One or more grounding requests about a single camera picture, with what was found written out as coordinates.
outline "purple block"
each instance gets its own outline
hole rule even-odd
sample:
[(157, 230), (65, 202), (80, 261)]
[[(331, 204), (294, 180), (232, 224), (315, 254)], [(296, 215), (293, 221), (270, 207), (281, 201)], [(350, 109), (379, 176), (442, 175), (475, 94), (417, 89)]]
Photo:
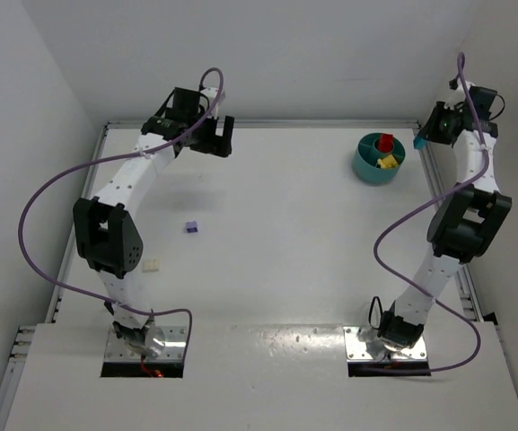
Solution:
[(187, 232), (188, 233), (198, 232), (197, 222), (187, 222), (185, 227), (187, 228)]

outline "metal base plate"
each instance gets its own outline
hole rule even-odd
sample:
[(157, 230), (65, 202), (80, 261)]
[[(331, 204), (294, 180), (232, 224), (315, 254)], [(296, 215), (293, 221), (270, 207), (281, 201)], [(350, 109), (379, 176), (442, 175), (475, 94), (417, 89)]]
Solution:
[[(163, 377), (182, 377), (187, 328), (162, 326), (155, 330), (156, 348), (145, 359), (145, 368), (160, 371)], [(149, 377), (141, 367), (141, 356), (118, 339), (114, 330), (107, 338), (101, 377)]]
[(413, 348), (392, 351), (369, 326), (345, 326), (345, 349), (349, 376), (380, 376), (380, 369), (416, 370), (416, 375), (430, 375), (426, 343), (420, 337)]

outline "teal bucket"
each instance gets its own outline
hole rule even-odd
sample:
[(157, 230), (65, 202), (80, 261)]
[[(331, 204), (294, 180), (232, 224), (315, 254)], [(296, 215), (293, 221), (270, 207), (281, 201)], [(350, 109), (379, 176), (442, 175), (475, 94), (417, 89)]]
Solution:
[[(397, 138), (394, 138), (394, 147), (391, 153), (381, 153), (378, 151), (376, 143), (381, 135), (382, 133), (371, 133), (363, 137), (358, 143), (355, 158), (352, 161), (352, 167), (356, 175), (361, 180), (371, 184), (385, 184), (392, 181), (406, 157), (404, 145)], [(390, 169), (377, 167), (378, 159), (382, 159), (389, 154), (394, 156), (399, 165)]]

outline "white table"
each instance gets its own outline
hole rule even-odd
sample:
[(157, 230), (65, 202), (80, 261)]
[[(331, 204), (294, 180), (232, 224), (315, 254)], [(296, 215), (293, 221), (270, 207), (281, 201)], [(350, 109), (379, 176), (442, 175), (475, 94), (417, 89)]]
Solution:
[[(394, 134), (407, 159), (372, 187), (352, 173), (357, 141)], [(137, 130), (110, 130), (102, 155), (126, 152)], [(376, 264), (376, 236), (430, 197), (410, 128), (237, 128), (226, 160), (185, 151), (136, 218), (155, 310), (195, 315), (182, 379), (100, 378), (111, 318), (101, 302), (65, 292), (54, 324), (39, 325), (7, 422), (33, 429), (508, 429), (518, 401), (491, 324), (462, 369), (422, 378), (348, 378), (342, 325), (364, 324), (374, 295), (404, 289)], [(120, 163), (102, 165), (93, 190)], [(413, 275), (426, 250), (425, 211), (387, 239), (383, 257)], [(196, 220), (199, 233), (184, 225)], [(104, 294), (67, 251), (66, 281)], [(461, 311), (455, 281), (443, 301)], [(159, 324), (185, 323), (184, 317)], [(434, 308), (431, 366), (468, 356), (469, 328)]]

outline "round container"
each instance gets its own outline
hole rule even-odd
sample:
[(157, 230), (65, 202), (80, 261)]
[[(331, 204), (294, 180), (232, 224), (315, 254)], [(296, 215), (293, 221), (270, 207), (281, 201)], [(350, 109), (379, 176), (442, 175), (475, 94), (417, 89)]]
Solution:
[(376, 143), (381, 135), (382, 133), (371, 133), (363, 137), (358, 143), (355, 158), (352, 161), (352, 167), (356, 175), (358, 175), (361, 180), (371, 184), (385, 184), (392, 181), (406, 157), (404, 146), (395, 137), (394, 148), (391, 154), (399, 165), (390, 169), (383, 169), (380, 166), (377, 167), (378, 159), (383, 159), (389, 155), (388, 153), (381, 153), (376, 149)]

